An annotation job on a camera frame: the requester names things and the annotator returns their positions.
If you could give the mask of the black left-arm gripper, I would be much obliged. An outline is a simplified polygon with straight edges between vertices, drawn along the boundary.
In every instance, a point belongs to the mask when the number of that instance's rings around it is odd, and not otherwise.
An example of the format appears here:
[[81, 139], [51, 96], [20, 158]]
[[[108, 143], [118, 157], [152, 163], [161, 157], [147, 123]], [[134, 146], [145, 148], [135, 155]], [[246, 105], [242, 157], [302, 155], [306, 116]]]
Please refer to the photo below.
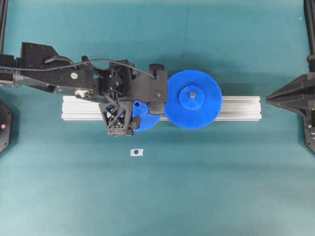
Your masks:
[[140, 128], [141, 117], [133, 116], [134, 98], [127, 96], [132, 80], [138, 72], [131, 61], [110, 62], [109, 71], [94, 72], [92, 101], [100, 102], [99, 108], [106, 126], [107, 135], [134, 135]]

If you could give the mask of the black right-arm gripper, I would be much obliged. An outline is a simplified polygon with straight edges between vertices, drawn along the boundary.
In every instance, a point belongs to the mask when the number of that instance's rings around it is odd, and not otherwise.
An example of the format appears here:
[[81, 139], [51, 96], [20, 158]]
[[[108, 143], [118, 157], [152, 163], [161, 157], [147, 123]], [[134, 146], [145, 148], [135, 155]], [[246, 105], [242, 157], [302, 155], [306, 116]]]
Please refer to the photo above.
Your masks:
[[[307, 57], [309, 73], [301, 75], [284, 87], [266, 96], [266, 102], [292, 111], [303, 117], [304, 140], [307, 148], [315, 152], [315, 56]], [[306, 90], [307, 98], [278, 98]]]

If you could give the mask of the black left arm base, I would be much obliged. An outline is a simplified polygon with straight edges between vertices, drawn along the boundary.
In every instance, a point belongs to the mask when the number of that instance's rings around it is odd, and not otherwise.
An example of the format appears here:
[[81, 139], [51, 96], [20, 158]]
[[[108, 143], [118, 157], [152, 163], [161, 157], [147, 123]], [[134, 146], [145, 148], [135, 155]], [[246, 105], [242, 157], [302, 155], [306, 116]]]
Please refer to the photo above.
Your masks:
[[13, 112], [0, 101], [0, 152], [4, 152], [10, 145]]

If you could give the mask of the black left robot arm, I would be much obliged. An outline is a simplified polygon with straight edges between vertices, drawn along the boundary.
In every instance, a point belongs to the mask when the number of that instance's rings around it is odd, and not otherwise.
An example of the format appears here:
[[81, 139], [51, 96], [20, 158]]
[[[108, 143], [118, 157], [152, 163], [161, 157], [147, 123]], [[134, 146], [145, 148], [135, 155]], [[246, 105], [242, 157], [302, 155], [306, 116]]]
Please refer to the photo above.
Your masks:
[[87, 56], [81, 62], [60, 56], [53, 47], [23, 43], [21, 55], [0, 56], [0, 85], [28, 86], [48, 93], [74, 96], [96, 102], [107, 134], [134, 134], [141, 118], [133, 116], [133, 100], [124, 100], [133, 70], [124, 61], [109, 62], [107, 68], [92, 65]]

